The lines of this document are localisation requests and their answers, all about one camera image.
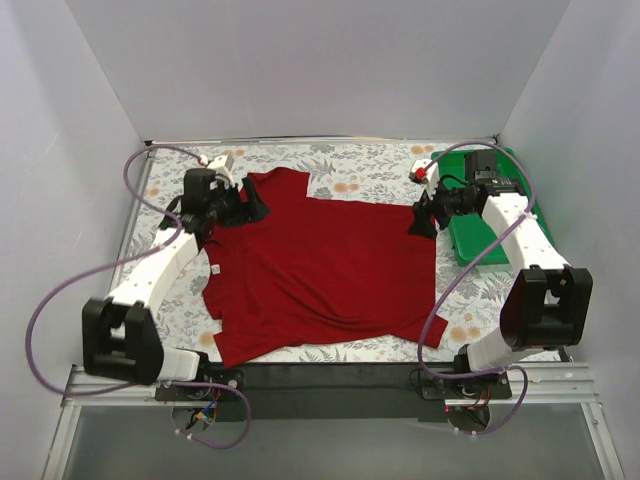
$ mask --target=floral pattern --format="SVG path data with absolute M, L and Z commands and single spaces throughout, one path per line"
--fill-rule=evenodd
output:
M 234 156 L 236 180 L 249 172 L 267 172 L 278 166 L 307 171 L 310 175 L 308 195 L 333 201 L 412 204 L 421 187 L 408 180 L 416 159 L 443 150 L 450 144 L 413 143 L 273 143 L 233 147 L 188 147 L 209 158 L 227 151 Z M 173 151 L 159 150 L 147 179 L 145 198 L 156 205 L 168 205 L 182 192 L 185 169 L 195 166 L 193 158 Z M 137 215 L 127 255 L 149 248 L 161 216 L 142 207 Z M 436 291 L 444 289 L 461 272 L 455 261 L 453 245 L 447 231 L 437 239 Z M 122 271 L 127 275 L 135 264 Z M 213 334 L 221 330 L 220 322 L 211 318 L 202 299 L 210 266 L 200 252 L 176 280 L 156 318 L 159 334 L 167 344 L 206 352 L 213 360 L 220 355 Z M 438 349 L 425 348 L 429 361 L 451 361 L 459 348 L 481 338 L 498 325 L 500 308 L 511 287 L 508 265 L 481 266 L 471 271 L 449 296 L 439 315 L 449 321 Z M 405 362 L 416 359 L 416 344 L 390 335 L 333 345 L 286 347 L 255 361 L 268 362 Z M 557 361 L 556 352 L 544 352 L 530 360 Z

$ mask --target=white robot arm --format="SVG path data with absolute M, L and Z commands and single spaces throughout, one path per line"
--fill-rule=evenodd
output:
M 413 206 L 409 233 L 435 238 L 431 216 L 445 228 L 454 215 L 477 213 L 499 237 L 525 212 L 524 189 L 498 173 L 495 151 L 468 153 L 465 172 L 463 188 L 447 189 L 437 164 L 429 171 L 414 167 L 412 177 L 426 188 Z M 582 337 L 593 286 L 589 272 L 571 267 L 530 214 L 501 245 L 518 275 L 500 326 L 456 357 L 454 366 L 461 373 L 506 367 L 544 349 L 575 345 Z
M 214 158 L 203 168 L 187 170 L 180 204 L 183 229 L 167 247 L 144 258 L 104 299 L 89 300 L 82 310 L 85 371 L 139 384 L 196 378 L 203 353 L 163 346 L 154 319 L 169 288 L 198 254 L 214 226 L 240 226 L 262 220 L 269 209 L 248 178 L 242 180 L 247 200 L 231 176 L 230 155 Z M 177 233 L 169 217 L 160 223 L 153 246 Z

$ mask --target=green box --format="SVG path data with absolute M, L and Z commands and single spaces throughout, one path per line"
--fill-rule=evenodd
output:
M 509 148 L 505 148 L 511 155 L 515 154 Z M 464 156 L 472 150 L 454 150 L 448 153 L 440 159 L 438 167 L 440 170 L 440 176 L 445 174 L 455 175 L 458 178 L 464 179 Z M 442 152 L 434 152 L 431 158 L 436 158 Z M 527 192 L 527 196 L 531 195 L 529 185 L 525 181 L 524 177 L 513 164 L 511 160 L 505 157 L 502 153 L 498 152 L 497 158 L 498 171 L 508 178 L 517 178 L 524 185 Z M 453 180 L 447 181 L 447 186 L 455 182 Z M 534 205 L 533 213 L 538 216 L 538 224 L 542 231 L 545 233 L 549 242 L 553 245 L 553 239 L 549 228 L 542 217 L 542 212 L 538 204 Z M 456 253 L 456 260 L 458 265 L 465 266 L 471 263 L 471 261 L 478 256 L 482 250 L 496 239 L 496 235 L 491 228 L 480 218 L 476 213 L 472 215 L 465 215 L 462 217 L 453 217 L 451 223 L 449 223 L 449 233 L 451 234 L 451 240 L 453 242 L 453 248 Z M 480 262 L 480 265 L 499 265 L 503 263 L 509 263 L 507 256 L 504 253 L 502 247 L 497 247 L 495 250 L 489 253 Z

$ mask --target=red t-shirt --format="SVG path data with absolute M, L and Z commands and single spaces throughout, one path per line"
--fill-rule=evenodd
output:
M 435 241 L 407 233 L 411 207 L 309 198 L 309 174 L 287 168 L 250 177 L 271 213 L 216 228 L 205 246 L 219 273 L 203 296 L 222 318 L 226 367 L 305 343 L 418 340 L 435 303 Z M 446 325 L 437 317 L 426 345 Z

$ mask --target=purple cable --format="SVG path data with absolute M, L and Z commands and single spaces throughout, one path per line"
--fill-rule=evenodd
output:
M 247 436 L 247 433 L 249 433 L 249 429 L 251 428 L 251 405 L 249 405 L 249 400 L 247 399 L 247 397 L 245 397 L 245 395 L 241 391 L 236 390 L 235 388 L 230 387 L 228 385 L 223 385 L 221 383 L 173 382 L 173 385 L 178 385 L 180 387 L 218 388 L 220 390 L 227 390 L 228 392 L 234 393 L 240 400 L 242 400 L 242 403 L 244 405 L 244 411 L 246 412 L 246 421 L 244 422 L 244 429 L 242 430 L 240 435 L 238 435 L 238 438 L 236 438 L 234 441 L 229 443 L 223 443 L 223 444 L 214 443 L 214 442 L 205 440 L 204 438 L 196 437 L 195 435 L 191 434 L 189 430 L 181 429 L 180 433 L 187 436 L 190 440 L 195 440 L 196 442 L 206 445 L 207 447 L 213 448 L 215 450 L 228 450 L 238 445 L 242 440 L 244 440 L 244 437 Z
M 31 373 L 33 373 L 33 376 L 36 378 L 36 380 L 40 383 L 40 385 L 42 385 L 44 388 L 46 388 L 47 390 L 53 392 L 53 393 L 57 393 L 60 395 L 63 395 L 64 397 L 88 397 L 91 395 L 100 395 L 103 393 L 109 393 L 109 392 L 115 392 L 116 390 L 122 390 L 123 388 L 127 388 L 132 386 L 133 384 L 131 383 L 126 383 L 123 385 L 117 385 L 115 387 L 109 387 L 109 388 L 103 388 L 101 390 L 92 390 L 89 392 L 68 392 L 67 390 L 63 389 L 63 388 L 59 388 L 56 387 L 55 385 L 53 385 L 51 382 L 49 382 L 46 378 L 44 378 L 44 376 L 42 375 L 42 372 L 40 372 L 40 370 L 38 369 L 38 366 L 35 363 L 34 357 L 33 357 L 33 330 L 36 326 L 36 322 L 38 320 L 38 317 L 40 316 L 40 314 L 42 313 L 42 310 L 44 309 L 44 307 L 47 306 L 47 304 L 53 299 L 53 297 L 55 297 L 56 295 L 58 295 L 60 292 L 62 292 L 65 288 L 67 288 L 70 285 L 73 285 L 76 282 L 79 282 L 80 280 L 83 280 L 87 277 L 90 277 L 91 275 L 95 275 L 96 273 L 100 273 L 100 272 L 104 272 L 107 270 L 113 270 L 115 267 L 118 267 L 120 265 L 124 265 L 125 263 L 129 263 L 129 262 L 133 262 L 135 260 L 140 260 L 141 258 L 145 258 L 148 257 L 150 255 L 153 255 L 154 253 L 160 251 L 161 249 L 169 246 L 173 241 L 176 240 L 176 238 L 178 238 L 178 236 L 180 235 L 180 232 L 182 231 L 182 222 L 180 221 L 180 218 L 178 218 L 177 215 L 175 215 L 173 212 L 169 212 L 163 208 L 160 207 L 156 207 L 155 205 L 149 203 L 147 200 L 145 200 L 142 195 L 138 194 L 138 192 L 135 191 L 134 186 L 131 184 L 131 181 L 129 180 L 129 168 L 131 167 L 131 164 L 133 163 L 133 161 L 138 158 L 140 155 L 142 155 L 145 152 L 151 152 L 153 150 L 158 150 L 161 148 L 165 148 L 167 150 L 174 150 L 176 152 L 181 152 L 181 153 L 185 153 L 187 155 L 190 155 L 192 157 L 194 157 L 197 160 L 200 160 L 200 156 L 196 153 L 190 152 L 189 150 L 185 150 L 183 148 L 179 148 L 179 147 L 174 147 L 171 145 L 150 145 L 148 147 L 144 147 L 140 150 L 138 150 L 137 152 L 135 152 L 134 154 L 132 154 L 129 159 L 127 160 L 127 162 L 124 164 L 124 170 L 123 170 L 123 175 L 124 175 L 124 183 L 127 186 L 127 189 L 129 190 L 129 192 L 131 192 L 131 195 L 133 195 L 135 198 L 137 198 L 140 203 L 142 203 L 143 205 L 145 205 L 146 207 L 150 208 L 151 210 L 154 210 L 158 213 L 162 213 L 164 215 L 167 215 L 168 217 L 170 217 L 175 223 L 176 223 L 176 231 L 173 235 L 171 235 L 171 237 L 169 239 L 167 239 L 167 241 L 165 243 L 163 243 L 162 245 L 158 245 L 156 247 L 153 247 L 149 250 L 147 250 L 146 252 L 143 253 L 139 253 L 138 255 L 134 255 L 132 257 L 129 258 L 123 258 L 121 260 L 115 261 L 115 262 L 110 262 L 104 265 L 100 265 L 98 267 L 94 267 L 90 270 L 87 270 L 85 272 L 79 273 L 67 280 L 65 280 L 64 282 L 62 282 L 61 284 L 59 284 L 58 286 L 54 287 L 53 290 L 51 290 L 41 301 L 40 303 L 38 303 L 38 305 L 36 306 L 36 309 L 33 311 L 33 314 L 31 315 L 31 318 L 29 319 L 29 323 L 27 325 L 27 333 L 25 335 L 25 339 L 24 339 L 24 347 L 25 347 L 25 352 L 27 354 L 27 362 L 29 363 L 29 368 L 31 369 Z
M 487 428 L 487 429 L 485 429 L 483 431 L 475 432 L 475 434 L 477 434 L 477 435 L 482 435 L 482 434 L 487 434 L 487 433 L 491 433 L 491 432 L 494 432 L 494 431 L 498 430 L 500 427 L 505 425 L 509 420 L 511 420 L 511 418 L 513 418 L 513 416 L 516 414 L 516 412 L 520 409 L 520 406 L 522 405 L 522 402 L 524 401 L 524 397 L 527 394 L 527 387 L 528 387 L 527 384 L 528 384 L 528 381 L 529 381 L 529 377 L 527 376 L 527 372 L 524 370 L 524 368 L 522 368 L 522 367 L 520 367 L 518 365 L 511 365 L 511 366 L 509 366 L 507 368 L 503 368 L 503 367 L 489 368 L 487 370 L 481 370 L 481 371 L 478 371 L 478 372 L 471 372 L 471 373 L 459 373 L 459 374 L 440 373 L 440 372 L 436 372 L 434 370 L 431 370 L 424 363 L 424 359 L 423 359 L 423 356 L 422 356 L 422 347 L 424 346 L 424 341 L 427 338 L 427 332 L 429 331 L 429 327 L 431 327 L 431 323 L 433 322 L 433 319 L 435 318 L 436 314 L 438 313 L 438 310 L 440 309 L 440 307 L 442 307 L 442 305 L 444 304 L 444 301 L 451 294 L 451 292 L 453 290 L 455 290 L 455 288 L 458 286 L 458 284 L 471 271 L 471 269 L 474 268 L 476 265 L 478 265 L 478 263 L 480 263 L 480 261 L 482 261 L 482 259 L 484 257 L 486 257 L 493 249 L 495 249 L 498 245 L 500 245 L 500 243 L 502 243 L 502 241 L 505 238 L 507 238 L 511 232 L 513 232 L 516 228 L 518 228 L 518 226 L 525 220 L 525 218 L 527 218 L 527 214 L 531 212 L 531 210 L 533 209 L 533 206 L 536 203 L 536 191 L 535 191 L 535 188 L 533 186 L 533 182 L 531 181 L 531 178 L 529 177 L 527 172 L 524 170 L 524 168 L 522 167 L 520 162 L 518 162 L 513 155 L 511 155 L 509 152 L 507 152 L 502 147 L 499 147 L 498 145 L 494 145 L 493 143 L 489 143 L 489 142 L 467 141 L 467 142 L 456 143 L 455 145 L 450 146 L 449 148 L 444 150 L 442 153 L 440 153 L 440 155 L 438 155 L 435 159 L 433 159 L 427 165 L 425 170 L 428 171 L 433 165 L 437 164 L 438 161 L 442 157 L 447 155 L 452 150 L 456 150 L 456 149 L 458 149 L 460 147 L 466 147 L 466 146 L 470 146 L 470 145 L 482 145 L 482 146 L 485 146 L 485 147 L 493 148 L 494 150 L 497 150 L 498 152 L 500 152 L 504 156 L 506 156 L 509 160 L 511 160 L 513 162 L 513 164 L 518 168 L 518 170 L 520 170 L 520 173 L 522 174 L 524 179 L 527 181 L 527 184 L 529 185 L 529 188 L 531 190 L 531 195 L 530 195 L 530 198 L 529 198 L 529 203 L 527 203 L 527 206 L 524 209 L 524 213 L 520 217 L 518 217 L 518 219 L 515 222 L 513 222 L 513 224 L 511 224 L 509 226 L 509 228 L 507 228 L 498 238 L 496 238 L 493 242 L 491 242 L 487 248 L 485 248 L 482 252 L 480 252 L 480 254 L 476 258 L 474 258 L 471 261 L 471 263 L 469 263 L 469 265 L 467 265 L 462 270 L 462 272 L 460 272 L 460 274 L 445 289 L 445 291 L 442 294 L 442 296 L 438 299 L 436 304 L 433 306 L 433 309 L 431 310 L 431 313 L 429 313 L 429 316 L 427 317 L 427 320 L 426 320 L 426 322 L 424 324 L 424 327 L 422 328 L 422 332 L 420 333 L 420 338 L 418 340 L 418 364 L 420 365 L 420 367 L 428 375 L 431 375 L 434 378 L 440 378 L 440 379 L 446 379 L 446 380 L 449 380 L 449 379 L 477 378 L 477 377 L 482 377 L 482 376 L 490 375 L 490 374 L 503 373 L 503 372 L 505 372 L 505 370 L 518 370 L 518 371 L 520 371 L 520 373 L 522 373 L 524 386 L 522 388 L 522 392 L 520 393 L 520 397 L 518 398 L 518 400 L 516 401 L 515 405 L 513 406 L 513 409 L 511 410 L 511 412 L 509 412 L 509 414 L 507 414 L 497 424 L 495 424 L 495 425 L 493 425 L 493 426 L 491 426 L 491 427 L 489 427 L 489 428 Z M 474 434 L 474 432 L 465 431 L 465 430 L 463 430 L 463 433 L 467 433 L 467 434 L 470 434 L 470 435 Z

